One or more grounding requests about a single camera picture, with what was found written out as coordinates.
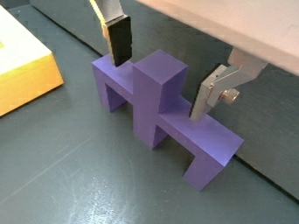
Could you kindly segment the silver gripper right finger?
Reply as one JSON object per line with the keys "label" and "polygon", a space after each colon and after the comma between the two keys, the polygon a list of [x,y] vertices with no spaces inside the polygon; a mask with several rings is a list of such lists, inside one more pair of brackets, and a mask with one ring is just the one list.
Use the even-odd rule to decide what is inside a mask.
{"label": "silver gripper right finger", "polygon": [[265,66],[264,60],[233,48],[228,66],[219,65],[200,84],[189,118],[197,122],[220,101],[231,104],[239,97],[235,87],[252,81]]}

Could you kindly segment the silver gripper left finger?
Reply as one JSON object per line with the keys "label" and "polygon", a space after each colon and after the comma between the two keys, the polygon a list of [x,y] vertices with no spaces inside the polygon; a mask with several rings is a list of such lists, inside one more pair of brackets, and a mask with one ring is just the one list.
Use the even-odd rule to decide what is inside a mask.
{"label": "silver gripper left finger", "polygon": [[119,0],[88,0],[100,22],[103,36],[116,67],[132,58],[131,17],[123,12]]}

